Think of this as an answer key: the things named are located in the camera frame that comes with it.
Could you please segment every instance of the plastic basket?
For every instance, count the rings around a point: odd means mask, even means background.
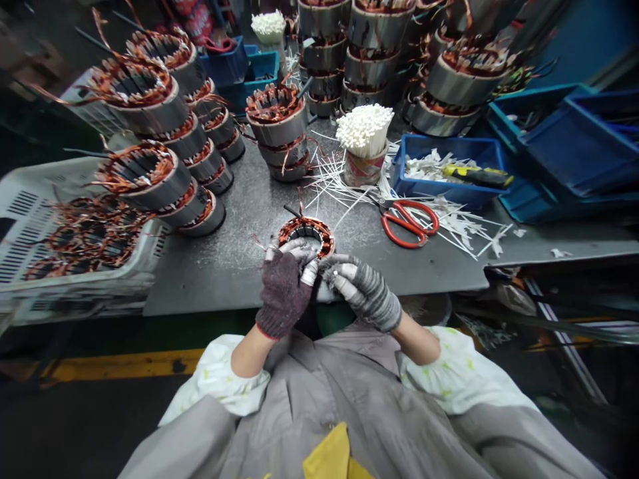
[[[78,77],[78,79],[76,79],[76,81],[66,89],[60,98],[64,101],[75,103],[94,96],[94,94],[89,90],[77,88],[79,85],[88,84],[90,76],[91,70],[89,69]],[[106,104],[103,102],[89,103],[84,106],[72,106],[69,107],[69,111],[82,118],[85,122],[90,124],[107,138],[110,138],[117,132],[128,128],[124,124],[124,121],[117,117],[112,110],[107,108]]]
[[[516,147],[497,128],[494,122],[482,121],[470,132],[471,136],[497,137],[502,144],[506,171],[515,179],[510,191],[499,197],[508,213],[520,223],[541,224],[560,220],[586,218],[639,205],[639,193],[625,193],[592,198],[579,198],[539,167],[526,150]]]
[[[469,210],[478,210],[495,196],[508,190],[496,190],[472,184],[458,184],[406,178],[406,155],[410,158],[422,158],[433,148],[441,156],[453,153],[458,160],[470,158],[482,168],[503,170],[501,146],[499,142],[486,138],[431,138],[428,136],[405,134],[401,137],[401,146],[393,163],[393,189],[400,196],[438,196],[455,203],[466,205]]]
[[[242,83],[246,76],[249,60],[244,50],[244,39],[240,35],[235,40],[238,44],[230,52],[200,56],[204,71],[218,88]]]
[[[587,197],[639,182],[639,146],[602,114],[639,108],[639,90],[567,98],[543,125],[522,137],[530,153],[572,193]]]
[[[32,319],[24,307],[24,299],[86,303],[146,296],[153,284],[153,273],[166,242],[158,236],[165,228],[156,220],[144,225],[131,258],[118,269],[23,281],[24,273],[34,261],[52,254],[43,244],[32,244],[56,228],[50,202],[68,202],[91,192],[105,192],[99,186],[86,186],[100,161],[100,158],[84,157],[18,168],[0,182],[0,212],[5,233],[0,243],[0,301],[20,305],[21,313],[16,314],[16,321]]]
[[[582,83],[563,84],[550,86],[548,88],[534,88],[520,93],[512,93],[510,95],[500,96],[495,101],[489,103],[486,118],[488,118],[493,124],[493,127],[515,148],[525,148],[521,140],[525,133],[522,132],[514,122],[508,119],[508,115],[515,114],[525,118],[531,111],[540,106],[546,108],[549,113],[552,113],[561,106],[564,98],[594,93],[594,90]],[[548,118],[529,133],[532,134],[537,131],[547,120]]]
[[[246,114],[246,98],[255,90],[264,90],[278,79],[280,55],[275,51],[250,55],[250,65],[244,83],[218,88],[218,92],[231,103],[229,110],[236,115]]]

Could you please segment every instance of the white glove fingertip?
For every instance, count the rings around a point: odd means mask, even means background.
[[[353,296],[359,293],[353,283],[337,272],[334,273],[333,286],[344,296],[346,301],[349,301]]]
[[[352,263],[343,263],[335,266],[334,271],[349,281],[354,281],[355,275],[357,274],[357,266]]]
[[[268,246],[266,247],[265,261],[273,261],[275,251],[280,247],[280,239],[277,236],[271,236]]]
[[[304,272],[302,272],[301,281],[305,285],[312,286],[315,283],[315,280],[318,277],[318,271],[320,268],[320,262],[317,258],[311,260],[310,263],[306,265],[304,268]]]

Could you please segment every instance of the gray workbench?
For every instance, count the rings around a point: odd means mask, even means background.
[[[310,130],[334,136],[335,127],[321,120]],[[339,156],[339,143],[316,137],[325,152]],[[260,267],[264,251],[254,243],[255,233],[268,244],[291,219],[283,208],[288,204],[298,208],[298,185],[281,184],[270,178],[257,146],[244,139],[246,154],[231,165],[235,175],[233,186],[221,200],[226,205],[224,225],[207,238],[170,237],[164,257],[160,261],[157,280],[150,291],[144,315],[167,315],[197,311],[219,311],[260,306],[262,288]],[[309,142],[311,153],[315,150]],[[315,194],[302,189],[304,203]],[[317,217],[328,226],[335,225],[346,208],[327,194],[315,202],[307,216]],[[495,200],[482,215],[496,222],[509,224],[514,220]],[[511,228],[501,240],[504,253],[497,259],[492,250],[478,261],[448,244],[437,235],[421,249],[403,249],[385,235],[377,208],[358,204],[334,231],[336,251],[360,257],[377,268],[389,287],[398,295],[468,291],[488,287],[484,275],[486,266],[526,265],[598,259],[639,254],[639,242],[621,226],[598,222],[565,222],[545,226],[523,225],[527,233],[518,238]],[[556,259],[552,248],[568,251],[570,257]],[[481,245],[475,246],[479,252]],[[333,295],[324,284],[318,301],[328,302]]]

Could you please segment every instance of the blue plastic crate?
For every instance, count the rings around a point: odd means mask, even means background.
[[[572,193],[598,195],[639,182],[639,146],[600,115],[638,109],[639,90],[574,96],[522,142]]]
[[[256,53],[260,52],[260,49],[258,48],[257,45],[251,45],[250,43],[246,43],[244,45],[244,51],[246,52],[247,55],[255,55]]]
[[[508,192],[472,184],[457,184],[414,180],[406,178],[406,155],[410,158],[423,158],[433,148],[437,148],[441,156],[449,152],[458,160],[470,158],[482,168],[496,168],[503,170],[501,146],[499,142],[486,138],[432,138],[429,136],[405,134],[401,137],[401,146],[393,163],[393,189],[400,196],[438,196],[452,202],[464,204],[468,210],[479,210],[495,196]]]
[[[548,88],[533,88],[519,93],[500,96],[495,101],[489,103],[486,118],[492,123],[493,128],[498,130],[515,148],[525,148],[522,143],[522,136],[525,135],[521,129],[508,119],[508,115],[515,114],[525,118],[530,111],[544,106],[549,110],[558,109],[564,98],[571,96],[584,96],[594,94],[595,91],[582,83],[570,83]],[[541,128],[546,120],[542,121],[529,134]]]
[[[501,141],[506,171],[515,179],[510,191],[499,197],[508,213],[520,223],[541,224],[586,218],[604,212],[639,206],[639,193],[625,193],[579,198],[548,176],[521,147],[506,138],[503,129],[493,122],[479,121],[469,135],[496,137]]]
[[[246,114],[246,98],[257,89],[264,90],[267,84],[276,83],[280,69],[280,54],[276,51],[249,56],[250,65],[244,83],[223,86],[218,93],[228,100],[229,110],[236,115]]]
[[[206,74],[218,88],[242,83],[248,70],[248,55],[244,49],[244,39],[235,37],[237,45],[227,53],[200,55]]]

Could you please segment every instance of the hand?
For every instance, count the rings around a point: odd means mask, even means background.
[[[382,333],[399,326],[401,305],[380,272],[349,255],[329,256],[319,267],[325,270],[324,280],[344,296],[358,317]]]
[[[264,306],[256,316],[258,328],[271,339],[281,339],[293,329],[308,306],[318,276],[318,253],[305,238],[279,244],[275,237],[266,248],[260,295]]]

